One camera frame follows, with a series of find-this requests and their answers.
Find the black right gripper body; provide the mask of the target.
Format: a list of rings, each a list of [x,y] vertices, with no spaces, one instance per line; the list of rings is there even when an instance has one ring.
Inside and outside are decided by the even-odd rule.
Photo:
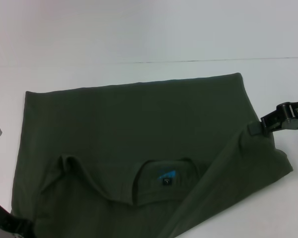
[[[276,106],[278,130],[298,130],[298,102],[285,102]]]

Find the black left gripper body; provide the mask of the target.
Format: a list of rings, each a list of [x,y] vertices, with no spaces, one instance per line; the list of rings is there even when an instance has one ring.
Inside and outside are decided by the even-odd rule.
[[[15,238],[19,221],[0,206],[0,238]]]

